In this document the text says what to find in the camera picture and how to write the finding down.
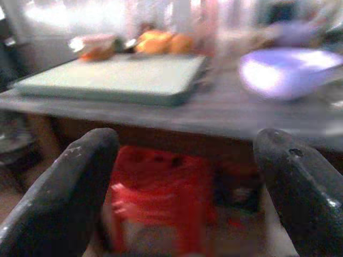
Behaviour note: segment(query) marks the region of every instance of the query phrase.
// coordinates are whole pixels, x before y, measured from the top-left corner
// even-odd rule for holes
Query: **wooden table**
[[[128,103],[0,94],[0,109],[28,114],[46,158],[96,127],[112,127],[123,145],[253,163],[252,139],[267,127],[283,129],[326,152],[343,152],[343,112],[314,94],[297,102],[264,101],[248,94],[236,72],[218,74],[187,104]]]

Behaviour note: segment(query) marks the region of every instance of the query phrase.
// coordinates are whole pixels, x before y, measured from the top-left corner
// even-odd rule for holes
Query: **plastic bowl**
[[[240,76],[247,89],[264,98],[293,100],[326,84],[343,57],[302,48],[275,48],[241,58]]]

